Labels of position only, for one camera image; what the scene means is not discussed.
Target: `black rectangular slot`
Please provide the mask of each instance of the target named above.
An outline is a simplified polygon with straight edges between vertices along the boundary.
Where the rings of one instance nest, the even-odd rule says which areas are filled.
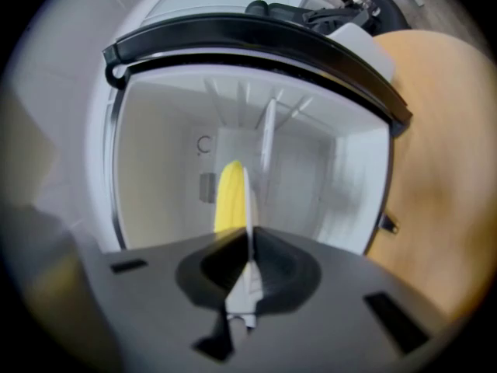
[[[404,354],[428,341],[429,336],[386,293],[367,295],[364,300]]]
[[[135,260],[123,261],[122,263],[115,263],[110,266],[110,269],[115,274],[121,274],[129,270],[136,270],[137,268],[146,267],[148,264],[139,258]]]

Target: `table top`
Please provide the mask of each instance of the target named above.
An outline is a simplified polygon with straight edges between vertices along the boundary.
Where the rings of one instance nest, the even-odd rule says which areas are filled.
[[[442,33],[375,40],[394,58],[393,86],[413,114],[394,143],[386,211],[368,256],[447,317],[471,311],[497,266],[497,68]]]

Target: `yellow object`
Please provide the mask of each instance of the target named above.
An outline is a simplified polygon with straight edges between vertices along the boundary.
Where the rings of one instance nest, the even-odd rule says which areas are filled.
[[[245,218],[245,182],[243,166],[235,160],[224,167],[217,187],[214,232],[243,228]]]

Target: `gray tile floor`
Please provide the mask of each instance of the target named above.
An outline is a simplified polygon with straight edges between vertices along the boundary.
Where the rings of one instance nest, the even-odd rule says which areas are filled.
[[[414,0],[394,0],[413,29],[447,33],[488,54],[488,45],[476,23],[458,0],[423,0],[418,7]],[[330,0],[339,4],[339,0]]]

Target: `wooden table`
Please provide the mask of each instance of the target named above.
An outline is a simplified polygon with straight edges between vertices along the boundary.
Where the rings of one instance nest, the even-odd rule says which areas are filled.
[[[387,211],[368,256],[447,317],[470,311],[497,264],[497,69],[470,45],[407,30],[376,41],[394,58],[394,87],[413,113],[394,143]]]

